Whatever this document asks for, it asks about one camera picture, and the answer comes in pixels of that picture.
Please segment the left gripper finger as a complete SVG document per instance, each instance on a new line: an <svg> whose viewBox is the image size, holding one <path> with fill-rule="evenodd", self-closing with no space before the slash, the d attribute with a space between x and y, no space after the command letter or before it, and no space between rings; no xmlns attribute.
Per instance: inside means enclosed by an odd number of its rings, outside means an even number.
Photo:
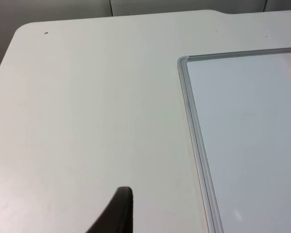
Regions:
<svg viewBox="0 0 291 233"><path fill-rule="evenodd" d="M104 211L87 232L133 232L133 191L129 186L117 188Z"/></svg>

